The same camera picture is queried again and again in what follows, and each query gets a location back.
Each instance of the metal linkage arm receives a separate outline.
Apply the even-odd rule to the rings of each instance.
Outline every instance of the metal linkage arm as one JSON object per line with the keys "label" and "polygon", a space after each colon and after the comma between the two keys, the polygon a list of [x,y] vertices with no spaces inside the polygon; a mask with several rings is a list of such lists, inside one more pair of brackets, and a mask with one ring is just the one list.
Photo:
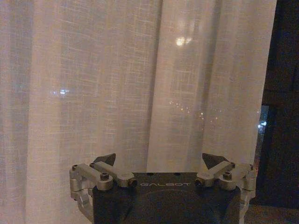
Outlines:
{"label": "metal linkage arm", "polygon": [[79,210],[93,223],[93,206],[89,200],[92,196],[92,188],[109,190],[113,187],[113,179],[110,175],[102,178],[101,173],[86,164],[72,166],[70,170],[71,198],[78,203]]}
{"label": "metal linkage arm", "polygon": [[110,166],[104,162],[91,163],[91,167],[102,173],[109,173],[113,179],[117,182],[119,187],[129,188],[136,187],[137,180],[134,178],[134,174],[130,172],[123,172],[113,166]]}

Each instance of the screw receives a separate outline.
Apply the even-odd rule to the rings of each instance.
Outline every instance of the screw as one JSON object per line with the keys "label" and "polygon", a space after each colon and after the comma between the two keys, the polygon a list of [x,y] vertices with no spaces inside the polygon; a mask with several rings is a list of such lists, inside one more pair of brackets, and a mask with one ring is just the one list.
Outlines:
{"label": "screw", "polygon": [[230,180],[232,180],[232,178],[233,178],[233,175],[230,172],[225,172],[223,174],[223,179],[224,180],[230,181]]}
{"label": "screw", "polygon": [[76,166],[77,166],[77,165],[73,165],[73,166],[71,167],[72,171],[75,171]]}
{"label": "screw", "polygon": [[204,186],[204,181],[202,179],[197,178],[194,182],[195,186],[201,188]]}
{"label": "screw", "polygon": [[135,188],[137,186],[137,180],[132,178],[128,181],[128,186],[131,188]]}
{"label": "screw", "polygon": [[108,173],[101,173],[100,177],[101,177],[102,181],[106,181],[106,180],[109,179],[109,174]]}

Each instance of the black plastic housing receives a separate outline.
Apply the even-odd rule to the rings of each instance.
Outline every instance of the black plastic housing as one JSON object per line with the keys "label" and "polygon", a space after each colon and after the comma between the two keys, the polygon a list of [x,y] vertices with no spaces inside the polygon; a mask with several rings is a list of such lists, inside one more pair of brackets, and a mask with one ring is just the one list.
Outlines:
{"label": "black plastic housing", "polygon": [[134,173],[134,189],[93,189],[95,224],[237,224],[240,189],[198,189],[196,173]]}

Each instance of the sheer white curtain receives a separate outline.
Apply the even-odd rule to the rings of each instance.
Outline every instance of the sheer white curtain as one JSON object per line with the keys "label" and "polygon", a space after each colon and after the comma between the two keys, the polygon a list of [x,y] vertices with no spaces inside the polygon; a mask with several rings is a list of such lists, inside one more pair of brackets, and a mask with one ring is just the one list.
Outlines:
{"label": "sheer white curtain", "polygon": [[253,162],[275,0],[3,0],[0,223],[88,223],[68,170]]}

